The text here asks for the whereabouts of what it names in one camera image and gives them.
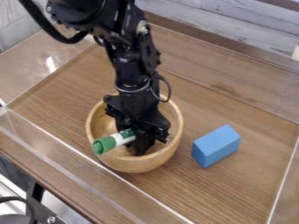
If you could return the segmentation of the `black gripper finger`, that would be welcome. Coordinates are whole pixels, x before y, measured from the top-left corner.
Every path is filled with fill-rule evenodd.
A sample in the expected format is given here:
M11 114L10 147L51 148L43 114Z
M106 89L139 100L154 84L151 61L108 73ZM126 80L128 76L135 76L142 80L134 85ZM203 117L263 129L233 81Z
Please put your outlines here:
M130 116L116 116L115 117L116 122L116 131L120 132L123 130L130 130L134 128L134 120Z
M139 129L135 132L136 140L134 143L135 154L143 156L147 150L155 145L155 140L161 140L165 136L162 129Z

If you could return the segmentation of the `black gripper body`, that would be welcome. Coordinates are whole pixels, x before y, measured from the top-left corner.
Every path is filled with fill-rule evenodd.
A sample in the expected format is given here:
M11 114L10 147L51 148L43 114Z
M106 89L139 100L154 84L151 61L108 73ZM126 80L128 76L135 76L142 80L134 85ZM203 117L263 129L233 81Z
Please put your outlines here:
M115 119L116 116L130 116L134 120L135 133L138 130L162 129L163 137L155 140L167 143L171 122L159 109L161 103L167 103L169 98L161 97L161 89L149 88L140 92L119 92L104 96L107 114Z

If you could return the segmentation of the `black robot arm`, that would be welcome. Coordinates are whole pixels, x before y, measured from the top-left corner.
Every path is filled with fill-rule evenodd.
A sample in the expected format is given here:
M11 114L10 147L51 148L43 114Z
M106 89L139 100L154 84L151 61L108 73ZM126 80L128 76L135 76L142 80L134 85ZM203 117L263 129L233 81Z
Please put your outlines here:
M48 35L64 44L87 36L104 47L116 71L118 94L107 95L106 112L120 132L135 138L126 146L142 156L157 142L166 143L171 122L159 111L165 77L158 73L161 51L151 25L135 0L47 0L42 10L34 0L18 0Z

